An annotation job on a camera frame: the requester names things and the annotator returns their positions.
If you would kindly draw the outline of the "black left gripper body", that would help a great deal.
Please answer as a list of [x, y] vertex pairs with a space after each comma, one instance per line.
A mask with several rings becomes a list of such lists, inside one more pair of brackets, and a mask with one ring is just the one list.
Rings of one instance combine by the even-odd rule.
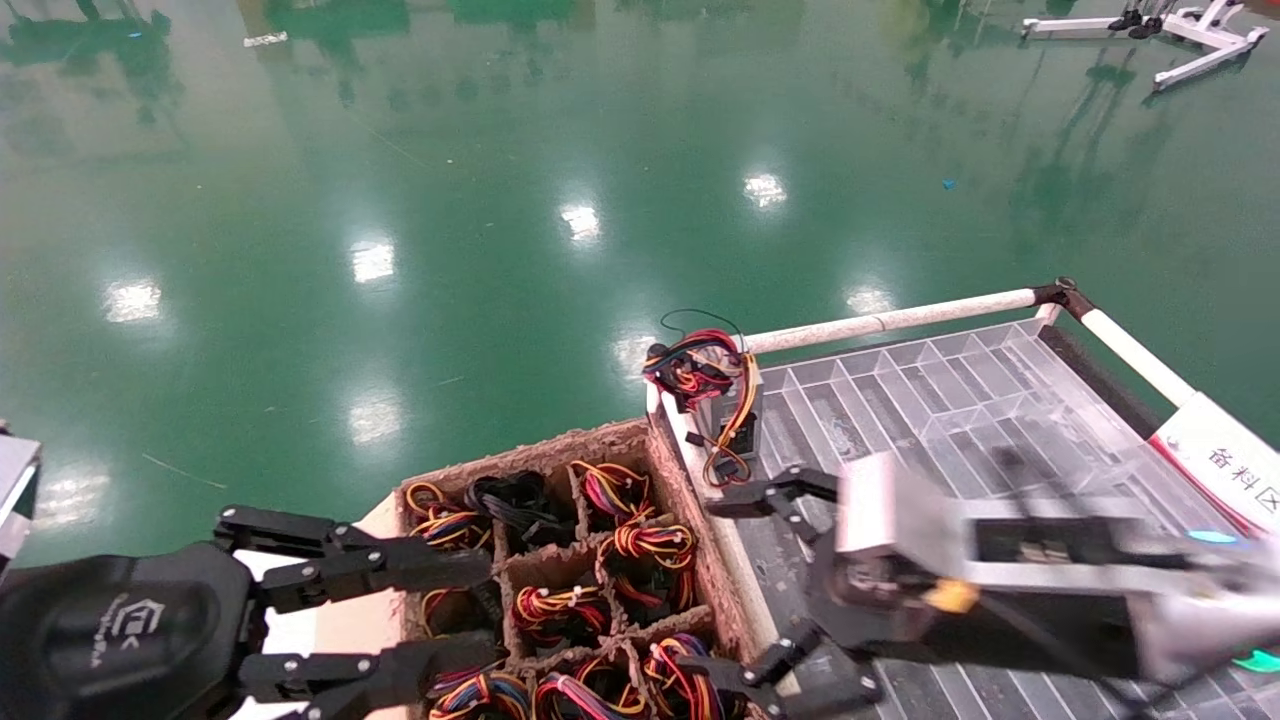
[[228, 719], [268, 624], [251, 570], [201, 542], [3, 582], [5, 719]]

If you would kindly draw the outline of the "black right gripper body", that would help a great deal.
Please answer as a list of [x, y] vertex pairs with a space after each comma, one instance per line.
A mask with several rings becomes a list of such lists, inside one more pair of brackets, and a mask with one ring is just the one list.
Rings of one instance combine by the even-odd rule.
[[808, 616], [840, 648], [911, 664], [960, 664], [1102, 679], [1142, 676], [1120, 594], [984, 591], [952, 601], [945, 578], [887, 553], [850, 559], [819, 543]]

